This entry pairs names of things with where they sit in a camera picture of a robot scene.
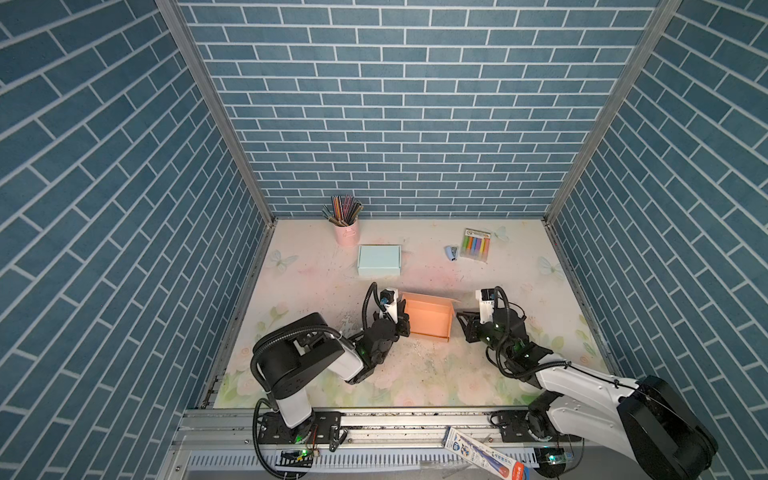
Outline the mint green paper box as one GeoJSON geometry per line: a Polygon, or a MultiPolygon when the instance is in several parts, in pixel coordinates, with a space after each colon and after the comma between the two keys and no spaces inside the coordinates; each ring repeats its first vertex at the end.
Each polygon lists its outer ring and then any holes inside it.
{"type": "Polygon", "coordinates": [[[399,276],[401,273],[402,252],[400,245],[360,245],[357,259],[357,272],[361,277],[379,278],[399,276]]]}

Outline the pink paper box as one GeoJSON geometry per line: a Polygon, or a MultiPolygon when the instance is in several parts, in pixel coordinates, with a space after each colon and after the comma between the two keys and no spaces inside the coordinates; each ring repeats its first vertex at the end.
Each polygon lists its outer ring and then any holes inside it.
{"type": "Polygon", "coordinates": [[[448,342],[455,319],[454,300],[416,293],[403,293],[405,313],[412,335],[448,342]]]}

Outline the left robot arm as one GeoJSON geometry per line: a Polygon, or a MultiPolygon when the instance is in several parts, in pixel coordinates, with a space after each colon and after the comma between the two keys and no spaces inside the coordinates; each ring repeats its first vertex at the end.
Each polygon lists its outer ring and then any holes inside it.
{"type": "Polygon", "coordinates": [[[411,333],[406,299],[373,282],[361,307],[361,330],[350,337],[311,313],[261,338],[252,349],[250,371],[269,407],[285,427],[305,426],[313,417],[306,387],[329,370],[355,385],[387,359],[392,346],[411,333]]]}

